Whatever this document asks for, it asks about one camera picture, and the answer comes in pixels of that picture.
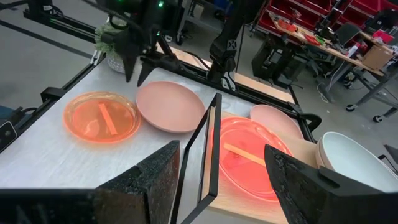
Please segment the large pink matte plate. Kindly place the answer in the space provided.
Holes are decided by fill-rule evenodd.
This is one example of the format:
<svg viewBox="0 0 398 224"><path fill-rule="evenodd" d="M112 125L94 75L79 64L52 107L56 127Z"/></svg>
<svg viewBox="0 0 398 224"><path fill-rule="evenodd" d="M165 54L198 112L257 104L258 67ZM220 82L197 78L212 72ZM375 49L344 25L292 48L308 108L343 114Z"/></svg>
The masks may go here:
<svg viewBox="0 0 398 224"><path fill-rule="evenodd" d="M154 127L169 133L195 130L205 114L205 105L191 90L169 81L150 82L136 94L142 117Z"/></svg>

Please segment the black aluminium table frame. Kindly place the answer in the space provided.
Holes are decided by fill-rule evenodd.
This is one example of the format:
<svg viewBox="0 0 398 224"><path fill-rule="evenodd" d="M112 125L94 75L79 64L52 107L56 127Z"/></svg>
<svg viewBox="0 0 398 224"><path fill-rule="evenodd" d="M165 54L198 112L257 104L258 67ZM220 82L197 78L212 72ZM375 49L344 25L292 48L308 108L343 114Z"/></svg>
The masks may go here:
<svg viewBox="0 0 398 224"><path fill-rule="evenodd" d="M40 0L18 0L7 4L0 3L0 11L5 9L12 9L16 6L20 6L23 4L29 6L29 8L24 11L25 18L38 22L45 26L49 26L53 29L57 29L61 32L73 35L75 37L78 37L79 39L83 39L91 43L95 41L95 28L93 26L82 23L68 16L52 17L50 14L44 13L43 10L39 9L39 7L41 6ZM0 25L29 35L48 44L52 44L56 47L69 50L75 54L89 57L91 59L91 62L77 75L75 75L69 82L64 84L63 87L48 87L47 89L45 89L40 94L42 98L42 104L39 107L26 109L17 108L11 114L9 114L7 118L1 120L2 124L10 122L12 124L12 127L14 128L16 137L19 137L47 110L49 110L49 108L52 107L64 94L66 94L76 84L82 81L82 79L84 79L99 63L101 63L107 57L107 55L104 53L95 53L93 55L89 55L84 52L80 52L77 49L72 49L52 39L48 39L44 36L33 33L29 30L25 30L21 27L15 26L2 20L0 20ZM187 71L177 72L178 75L194 80L198 83L204 84L214 89L223 91L225 93L232 94L231 90L227 90L221 85L211 84L209 81L206 80L206 70L204 68L201 68L205 61L201 59L198 55L191 52L183 52L182 55L191 56L193 58L193 61L198 62L199 64L195 65L194 62L188 62L188 60L185 60L181 56L179 56L178 59L180 60L180 64L184 65ZM281 110L292 119L297 120L299 129L301 130L305 140L310 142L316 142L313 137L312 131L319 127L322 119L315 114L304 113L302 111L292 88L289 88L289 95L292 97L292 99L283 100L280 96L277 96L275 93L271 93L269 90L262 90L260 87L255 87L254 85L258 84L258 81L255 81L253 84L247 84L243 81L243 79L245 78L244 75L235 74L235 77L235 82L238 86L238 92L234 94L235 96L256 105L265 104Z"/></svg>

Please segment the cardboard box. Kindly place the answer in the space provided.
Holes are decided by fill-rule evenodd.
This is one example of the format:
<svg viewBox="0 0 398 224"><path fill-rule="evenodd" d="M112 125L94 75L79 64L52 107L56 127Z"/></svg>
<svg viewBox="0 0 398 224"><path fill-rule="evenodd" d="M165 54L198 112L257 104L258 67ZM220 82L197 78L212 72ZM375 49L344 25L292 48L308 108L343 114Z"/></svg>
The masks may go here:
<svg viewBox="0 0 398 224"><path fill-rule="evenodd" d="M385 46L373 45L363 56L363 65L380 70L394 56L394 51Z"/></svg>

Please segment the grey-green matte plate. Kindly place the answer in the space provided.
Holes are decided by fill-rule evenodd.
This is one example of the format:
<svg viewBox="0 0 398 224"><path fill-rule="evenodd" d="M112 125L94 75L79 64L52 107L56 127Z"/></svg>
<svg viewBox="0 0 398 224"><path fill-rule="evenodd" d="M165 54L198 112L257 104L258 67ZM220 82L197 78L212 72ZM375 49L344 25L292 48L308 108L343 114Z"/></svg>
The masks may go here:
<svg viewBox="0 0 398 224"><path fill-rule="evenodd" d="M398 192L398 175L358 142L332 131L318 142L326 168L382 192Z"/></svg>

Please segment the grey metal bracket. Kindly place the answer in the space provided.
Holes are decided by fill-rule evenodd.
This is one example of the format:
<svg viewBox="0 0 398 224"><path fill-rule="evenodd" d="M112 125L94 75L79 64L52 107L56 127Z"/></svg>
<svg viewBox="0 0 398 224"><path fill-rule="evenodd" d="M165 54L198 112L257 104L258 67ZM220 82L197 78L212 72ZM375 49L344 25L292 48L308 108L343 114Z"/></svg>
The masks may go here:
<svg viewBox="0 0 398 224"><path fill-rule="evenodd" d="M227 88L227 89L229 89L229 90L231 90L231 91L235 91L234 85L231 84L231 82L230 82L230 80L229 80L228 78L223 77L223 78L221 79L221 83L222 83L222 86L223 86L224 88Z"/></svg>

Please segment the wooden workbench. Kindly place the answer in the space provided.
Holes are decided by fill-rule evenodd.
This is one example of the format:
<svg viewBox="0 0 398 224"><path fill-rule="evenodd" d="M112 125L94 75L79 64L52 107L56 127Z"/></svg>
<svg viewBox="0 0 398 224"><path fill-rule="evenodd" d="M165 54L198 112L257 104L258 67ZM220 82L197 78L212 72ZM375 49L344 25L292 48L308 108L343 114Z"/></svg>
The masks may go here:
<svg viewBox="0 0 398 224"><path fill-rule="evenodd" d="M278 17L273 14L272 12L269 12L269 17L272 19L272 22L274 23L275 27L277 30L282 31L284 35L286 36L291 36L297 38L299 41L303 42L304 44L310 44L319 50L326 52L329 55L335 56L338 59L341 59L343 63L341 64L341 67L337 69L337 71L332 75L330 78L329 84L324 84L320 83L320 91L327 98L329 102L334 102L334 98L330 95L330 88L340 79L348 70L352 70L354 66L357 66L361 69L367 70L371 75L374 77L379 77L381 80L376 86L371 86L369 82L367 82L364 78L361 77L361 73L353 71L354 76L366 87L369 92L365 94L360 100L358 100L354 104L349 104L346 106L346 111L352 112L356 108L360 107L361 105L367 103L370 99L377 100L381 103L384 103L391 108L387 110L384 114L382 115L376 115L373 117L373 121L376 123L380 123L383 119L386 119L390 116L392 116L395 113L398 113L398 100L392 101L388 100L385 96L381 96L379 92L384 89L388 84L391 84L392 81L398 77L398 68L396 68L393 72L384 72L382 70L374 70L371 69L370 67L365 66L361 61L358 59L352 59L347 57L346 55L342 54L338 50L332 49L330 47L324 47L321 45L313 45L311 44L305 37L304 35L300 34L300 32L303 32L308 35L312 35L313 32L304 29L303 27L298 26L298 32L290 32L285 28L282 28L280 25L278 25Z"/></svg>

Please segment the small pink matte plate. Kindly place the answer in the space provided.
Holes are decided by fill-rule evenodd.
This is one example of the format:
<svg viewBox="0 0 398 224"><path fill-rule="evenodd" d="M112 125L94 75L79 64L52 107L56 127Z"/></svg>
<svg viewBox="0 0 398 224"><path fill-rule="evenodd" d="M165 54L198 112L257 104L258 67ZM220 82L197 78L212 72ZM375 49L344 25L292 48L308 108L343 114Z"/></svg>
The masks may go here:
<svg viewBox="0 0 398 224"><path fill-rule="evenodd" d="M250 111L250 118L273 132L304 139L299 125L281 110L269 105L256 105Z"/></svg>

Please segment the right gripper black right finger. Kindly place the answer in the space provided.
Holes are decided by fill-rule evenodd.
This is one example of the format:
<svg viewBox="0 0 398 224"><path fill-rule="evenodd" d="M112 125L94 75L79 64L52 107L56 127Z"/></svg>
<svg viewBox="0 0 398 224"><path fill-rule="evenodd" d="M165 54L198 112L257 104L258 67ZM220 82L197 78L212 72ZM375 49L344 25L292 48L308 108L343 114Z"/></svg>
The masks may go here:
<svg viewBox="0 0 398 224"><path fill-rule="evenodd" d="M264 158L289 224L398 224L398 192L314 168L270 145Z"/></svg>

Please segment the black computer case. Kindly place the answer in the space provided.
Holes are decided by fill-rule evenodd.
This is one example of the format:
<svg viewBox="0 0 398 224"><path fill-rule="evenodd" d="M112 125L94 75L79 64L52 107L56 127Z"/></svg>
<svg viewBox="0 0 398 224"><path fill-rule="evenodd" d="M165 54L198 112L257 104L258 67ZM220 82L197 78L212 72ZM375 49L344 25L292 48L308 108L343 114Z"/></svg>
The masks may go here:
<svg viewBox="0 0 398 224"><path fill-rule="evenodd" d="M285 71L293 54L292 49L281 38L266 36L251 62L253 75L287 89L291 81Z"/></svg>

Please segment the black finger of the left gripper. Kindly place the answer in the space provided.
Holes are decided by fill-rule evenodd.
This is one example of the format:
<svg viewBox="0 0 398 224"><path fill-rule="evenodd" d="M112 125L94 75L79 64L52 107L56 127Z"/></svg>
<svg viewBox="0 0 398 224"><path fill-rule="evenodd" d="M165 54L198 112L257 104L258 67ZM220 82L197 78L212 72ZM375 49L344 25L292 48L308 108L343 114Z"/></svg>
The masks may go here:
<svg viewBox="0 0 398 224"><path fill-rule="evenodd" d="M155 62L143 62L142 63L142 68L137 80L137 86L141 86L146 78L149 76L149 74L157 68L158 65Z"/></svg>
<svg viewBox="0 0 398 224"><path fill-rule="evenodd" d="M142 52L143 39L142 37L129 30L122 31L119 35L120 41L120 56L124 65L124 73L126 81L130 82L137 57Z"/></svg>

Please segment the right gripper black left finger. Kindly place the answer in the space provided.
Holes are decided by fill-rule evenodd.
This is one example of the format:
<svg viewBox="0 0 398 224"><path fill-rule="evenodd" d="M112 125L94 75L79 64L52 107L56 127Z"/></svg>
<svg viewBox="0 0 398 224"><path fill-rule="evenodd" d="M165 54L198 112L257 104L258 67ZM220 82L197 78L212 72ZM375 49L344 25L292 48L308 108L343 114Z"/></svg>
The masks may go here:
<svg viewBox="0 0 398 224"><path fill-rule="evenodd" d="M94 224L168 224L180 142L173 140L96 189Z"/></svg>

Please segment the green plant in white pot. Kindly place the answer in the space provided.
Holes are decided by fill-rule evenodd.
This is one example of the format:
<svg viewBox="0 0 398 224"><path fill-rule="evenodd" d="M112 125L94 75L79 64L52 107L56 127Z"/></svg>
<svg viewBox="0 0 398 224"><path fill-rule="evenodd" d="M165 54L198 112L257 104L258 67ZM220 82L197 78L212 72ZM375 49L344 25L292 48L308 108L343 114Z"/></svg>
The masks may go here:
<svg viewBox="0 0 398 224"><path fill-rule="evenodd" d="M103 34L110 34L112 37L121 32L121 29L114 28L111 24L111 18L95 29L95 49L106 54L106 61L109 67L119 73L124 73L124 65L121 57L116 53L115 43L111 41L106 43L101 40Z"/></svg>

